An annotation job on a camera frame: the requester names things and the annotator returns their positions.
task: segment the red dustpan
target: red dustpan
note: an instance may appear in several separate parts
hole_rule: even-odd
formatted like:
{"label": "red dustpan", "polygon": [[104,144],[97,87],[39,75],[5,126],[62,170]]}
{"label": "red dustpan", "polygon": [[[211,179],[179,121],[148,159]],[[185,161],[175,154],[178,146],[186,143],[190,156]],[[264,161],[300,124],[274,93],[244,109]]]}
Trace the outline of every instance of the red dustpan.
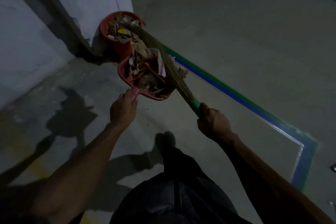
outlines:
{"label": "red dustpan", "polygon": [[118,74],[119,74],[120,78],[125,83],[127,83],[129,86],[131,86],[132,93],[134,94],[132,102],[138,97],[139,94],[144,95],[145,97],[157,100],[157,101],[165,100],[166,98],[157,98],[157,97],[154,97],[153,95],[150,95],[150,91],[149,90],[142,90],[142,89],[137,88],[134,85],[133,79],[135,78],[135,76],[129,75],[129,59],[131,58],[131,56],[132,55],[128,56],[127,58],[125,58],[124,60],[122,60],[119,63]]}

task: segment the red bucket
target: red bucket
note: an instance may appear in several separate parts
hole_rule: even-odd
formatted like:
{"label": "red bucket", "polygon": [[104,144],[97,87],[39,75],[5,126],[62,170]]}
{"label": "red bucket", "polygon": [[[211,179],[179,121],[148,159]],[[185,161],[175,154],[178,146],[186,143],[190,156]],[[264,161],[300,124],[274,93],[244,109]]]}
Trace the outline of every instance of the red bucket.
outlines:
{"label": "red bucket", "polygon": [[111,39],[107,36],[106,33],[106,27],[109,24],[110,21],[114,20],[118,15],[123,14],[127,15],[129,17],[132,17],[140,22],[140,27],[144,27],[143,21],[137,16],[136,14],[132,12],[127,12],[127,11],[118,11],[115,13],[112,13],[110,15],[107,15],[100,23],[99,25],[99,30],[101,34],[108,40],[108,42],[111,44],[113,49],[118,55],[118,58],[120,61],[124,60],[126,57],[128,57],[132,53],[132,45],[131,45],[131,39],[125,43],[122,44],[119,42],[117,39]]}

